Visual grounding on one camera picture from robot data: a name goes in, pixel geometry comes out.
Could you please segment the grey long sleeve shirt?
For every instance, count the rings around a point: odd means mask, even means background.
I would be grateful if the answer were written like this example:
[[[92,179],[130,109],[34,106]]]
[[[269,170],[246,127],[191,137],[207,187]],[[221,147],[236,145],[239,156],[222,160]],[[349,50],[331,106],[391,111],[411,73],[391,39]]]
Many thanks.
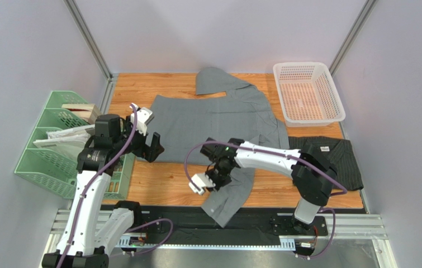
[[[149,133],[158,133],[164,152],[157,162],[207,166],[209,160],[197,145],[213,138],[231,138],[256,145],[288,149],[286,125],[278,120],[271,105],[255,85],[208,67],[196,75],[197,99],[158,95],[151,111]]]

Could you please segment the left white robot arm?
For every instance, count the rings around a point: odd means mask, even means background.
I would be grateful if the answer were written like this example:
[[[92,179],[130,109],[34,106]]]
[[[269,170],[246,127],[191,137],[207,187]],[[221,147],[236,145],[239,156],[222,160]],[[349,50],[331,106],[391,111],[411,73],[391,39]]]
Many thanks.
[[[164,152],[160,135],[146,144],[154,115],[140,108],[126,118],[105,114],[96,119],[95,134],[77,160],[77,182],[69,219],[55,252],[46,253],[42,267],[108,267],[112,250],[141,216],[137,202],[121,201],[101,229],[97,229],[105,191],[122,155],[129,153],[153,162]]]

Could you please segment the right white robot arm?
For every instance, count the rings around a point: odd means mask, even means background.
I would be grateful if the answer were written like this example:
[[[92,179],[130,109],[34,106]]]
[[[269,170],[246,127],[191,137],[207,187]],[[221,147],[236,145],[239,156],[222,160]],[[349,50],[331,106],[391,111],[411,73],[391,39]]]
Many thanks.
[[[203,209],[221,227],[228,224],[252,189],[251,183],[243,183],[244,191],[237,192],[237,199],[231,200],[232,181],[246,179],[246,171],[261,169],[292,179],[301,196],[292,217],[295,227],[309,229],[317,213],[327,205],[333,187],[346,192],[336,180],[337,167],[311,144],[285,150],[235,138],[227,143],[208,138],[200,152],[209,159],[212,168],[190,176],[189,187],[199,195],[211,192]]]

